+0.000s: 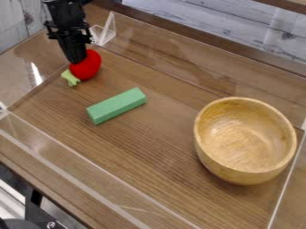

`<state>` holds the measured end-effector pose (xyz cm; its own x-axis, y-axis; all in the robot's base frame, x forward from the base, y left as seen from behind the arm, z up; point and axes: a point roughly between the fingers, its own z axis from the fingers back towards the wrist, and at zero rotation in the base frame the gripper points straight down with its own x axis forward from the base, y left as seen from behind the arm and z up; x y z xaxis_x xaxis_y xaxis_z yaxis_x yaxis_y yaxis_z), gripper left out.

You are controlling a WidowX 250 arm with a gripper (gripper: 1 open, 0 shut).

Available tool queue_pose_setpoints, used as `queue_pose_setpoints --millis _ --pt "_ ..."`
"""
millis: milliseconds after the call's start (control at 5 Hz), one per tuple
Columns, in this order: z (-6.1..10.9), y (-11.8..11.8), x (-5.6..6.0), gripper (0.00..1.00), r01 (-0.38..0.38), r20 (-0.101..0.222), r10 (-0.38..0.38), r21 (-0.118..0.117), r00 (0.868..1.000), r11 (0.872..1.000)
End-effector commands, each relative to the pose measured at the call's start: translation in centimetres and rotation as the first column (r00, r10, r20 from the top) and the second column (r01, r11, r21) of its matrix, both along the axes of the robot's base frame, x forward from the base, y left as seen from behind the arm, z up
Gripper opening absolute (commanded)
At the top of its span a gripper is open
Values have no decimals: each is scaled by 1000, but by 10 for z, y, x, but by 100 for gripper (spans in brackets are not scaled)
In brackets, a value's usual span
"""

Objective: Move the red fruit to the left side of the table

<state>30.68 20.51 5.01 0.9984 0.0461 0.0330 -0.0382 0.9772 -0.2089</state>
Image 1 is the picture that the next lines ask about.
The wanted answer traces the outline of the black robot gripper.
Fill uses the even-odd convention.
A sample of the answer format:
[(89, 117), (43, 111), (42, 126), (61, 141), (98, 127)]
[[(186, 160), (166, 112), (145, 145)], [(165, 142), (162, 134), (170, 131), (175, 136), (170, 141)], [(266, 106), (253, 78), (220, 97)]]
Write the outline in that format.
[(51, 11), (51, 20), (45, 22), (49, 38), (58, 39), (63, 53), (73, 64), (86, 59), (86, 44), (93, 41), (90, 24), (83, 10)]

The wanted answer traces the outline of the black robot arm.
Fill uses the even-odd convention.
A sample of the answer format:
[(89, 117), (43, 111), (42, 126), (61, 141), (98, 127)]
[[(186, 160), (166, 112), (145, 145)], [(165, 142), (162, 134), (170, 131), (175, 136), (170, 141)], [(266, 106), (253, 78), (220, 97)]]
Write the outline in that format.
[(49, 39), (55, 39), (65, 56), (73, 64), (79, 64), (87, 57), (86, 45), (93, 41), (90, 24), (82, 0), (43, 0), (51, 20), (45, 22)]

